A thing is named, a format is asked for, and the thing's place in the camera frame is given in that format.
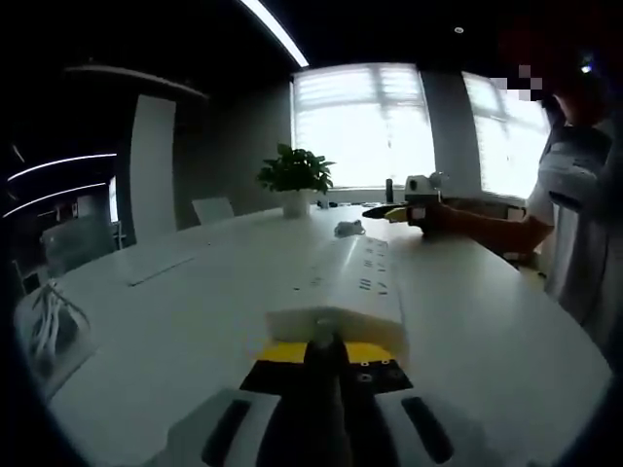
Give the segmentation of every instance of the window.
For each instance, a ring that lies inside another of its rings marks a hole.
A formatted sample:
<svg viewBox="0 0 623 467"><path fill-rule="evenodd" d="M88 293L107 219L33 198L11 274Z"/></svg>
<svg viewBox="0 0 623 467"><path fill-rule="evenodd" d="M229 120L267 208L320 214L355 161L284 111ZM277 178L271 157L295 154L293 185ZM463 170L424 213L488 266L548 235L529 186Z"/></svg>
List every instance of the window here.
<svg viewBox="0 0 623 467"><path fill-rule="evenodd" d="M113 177L108 185L108 207L110 209L110 222L119 222L117 215L117 177Z"/></svg>
<svg viewBox="0 0 623 467"><path fill-rule="evenodd" d="M430 121L414 65L374 63L294 78L294 145L336 162L336 188L403 185L435 170Z"/></svg>
<svg viewBox="0 0 623 467"><path fill-rule="evenodd" d="M463 80L476 125L482 190L527 198L549 135L545 111L517 90L499 90L488 78L463 73Z"/></svg>

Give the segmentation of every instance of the potted plant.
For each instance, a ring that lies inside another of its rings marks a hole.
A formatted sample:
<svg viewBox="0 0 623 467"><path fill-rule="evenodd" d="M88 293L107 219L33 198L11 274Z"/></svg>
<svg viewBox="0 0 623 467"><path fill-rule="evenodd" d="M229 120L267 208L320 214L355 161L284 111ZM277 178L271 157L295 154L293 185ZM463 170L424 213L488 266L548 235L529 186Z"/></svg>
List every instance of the potted plant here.
<svg viewBox="0 0 623 467"><path fill-rule="evenodd" d="M303 217L310 213L309 195L333 187L331 171L324 156L315 156L305 149L292 149L287 144L277 144L277 159L264 159L258 181L272 192L280 192L285 217Z"/></svg>

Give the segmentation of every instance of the cable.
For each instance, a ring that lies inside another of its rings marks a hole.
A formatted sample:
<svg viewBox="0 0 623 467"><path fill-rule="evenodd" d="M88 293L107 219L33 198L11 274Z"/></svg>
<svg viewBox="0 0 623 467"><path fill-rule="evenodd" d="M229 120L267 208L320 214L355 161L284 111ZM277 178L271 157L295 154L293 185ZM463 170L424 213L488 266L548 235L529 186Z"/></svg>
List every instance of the cable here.
<svg viewBox="0 0 623 467"><path fill-rule="evenodd" d="M62 296L58 291L57 283L53 279L42 287L39 296L32 306L33 309L38 304L41 304L42 312L33 327L29 347L39 373L44 377L48 377L54 369L57 357L60 315L66 312L77 330L80 330L77 320L78 315L87 323L89 323L89 320L81 309Z"/></svg>

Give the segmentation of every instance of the wall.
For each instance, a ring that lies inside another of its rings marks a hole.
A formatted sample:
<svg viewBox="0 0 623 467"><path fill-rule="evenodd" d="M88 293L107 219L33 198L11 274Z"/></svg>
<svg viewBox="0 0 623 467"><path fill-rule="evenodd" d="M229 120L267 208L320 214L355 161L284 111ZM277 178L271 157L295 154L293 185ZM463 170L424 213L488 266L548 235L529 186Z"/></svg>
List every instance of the wall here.
<svg viewBox="0 0 623 467"><path fill-rule="evenodd" d="M288 83L244 95L212 96L193 125L180 108L174 147L174 190L178 229L199 223L193 199L227 197L236 215L279 206L277 195L256 182L263 159L276 144L291 144Z"/></svg>
<svg viewBox="0 0 623 467"><path fill-rule="evenodd" d="M432 127L437 170L449 175L444 195L481 198L522 206L483 194L480 187L478 140L469 98L459 73L422 71ZM174 186L178 229L199 223L192 208L195 198L230 199L234 212L245 214L279 206L278 198L262 190L255 175L262 159L275 157L277 142L290 142L290 87L282 83L238 96L214 96L199 125L181 125L175 133ZM335 202L385 201L385 190L339 190ZM402 190L394 199L404 199Z"/></svg>
<svg viewBox="0 0 623 467"><path fill-rule="evenodd" d="M480 157L469 97L459 73L422 71L428 115L435 148L435 166L450 178L444 184L449 197L477 198Z"/></svg>
<svg viewBox="0 0 623 467"><path fill-rule="evenodd" d="M137 95L128 96L125 105L120 111L119 118L124 119L123 132L117 144L115 158L115 177L117 184L117 216L122 224L125 246L136 243L134 235L134 221L132 219L131 189L130 189L130 156L132 143L132 126L136 113Z"/></svg>
<svg viewBox="0 0 623 467"><path fill-rule="evenodd" d="M176 231L173 202L175 102L140 95L129 157L131 211L137 242Z"/></svg>

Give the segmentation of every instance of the led light strip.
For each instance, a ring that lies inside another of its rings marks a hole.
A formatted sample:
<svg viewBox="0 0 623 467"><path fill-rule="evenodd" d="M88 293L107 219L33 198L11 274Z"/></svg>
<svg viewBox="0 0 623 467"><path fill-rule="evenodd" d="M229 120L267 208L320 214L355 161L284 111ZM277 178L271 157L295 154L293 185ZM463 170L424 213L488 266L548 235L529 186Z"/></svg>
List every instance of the led light strip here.
<svg viewBox="0 0 623 467"><path fill-rule="evenodd" d="M259 0L239 0L248 8L260 21L262 21L266 27L268 27L276 39L281 43L283 47L290 53L292 58L296 60L301 68L310 66L308 61L303 56L303 53L296 47L296 44L292 38L285 32L285 29L281 27L281 24L277 22L275 17L271 15L264 5Z"/></svg>
<svg viewBox="0 0 623 467"><path fill-rule="evenodd" d="M23 163L26 163L26 161L23 159L23 157L19 153L18 146L16 146L15 144L13 144L12 146L13 146L13 152L16 153L16 156L19 157L19 160L22 161Z"/></svg>
<svg viewBox="0 0 623 467"><path fill-rule="evenodd" d="M115 156L117 156L117 154L94 154L92 156L80 156L78 158L69 158L69 159L61 159L60 161L46 162L46 163L42 163L41 165L36 165L34 167L27 168L26 170L23 170L22 172L18 172L14 175L11 175L7 179L7 182L10 182L11 180L15 180L16 178L20 177L21 175L25 173L32 172L40 168L49 167L50 165L56 165L57 163L81 161L83 159L114 158Z"/></svg>
<svg viewBox="0 0 623 467"><path fill-rule="evenodd" d="M104 185L106 185L106 184L103 183L103 182L102 183L95 183L93 185L86 185L84 187L72 188L71 190L65 190L64 192L58 192L58 193L54 193L52 195L47 195L46 197L35 199L34 201L29 201L26 204L21 205L20 207L16 207L14 210L7 212L4 216L2 216L2 218L4 219L5 217L10 216L14 212L19 211L20 209L22 209L22 208L24 208L26 206L29 206L30 204L34 204L35 202L43 201L44 199L57 197L59 195L64 195L65 193L77 192L78 190L85 190L86 188L102 187Z"/></svg>

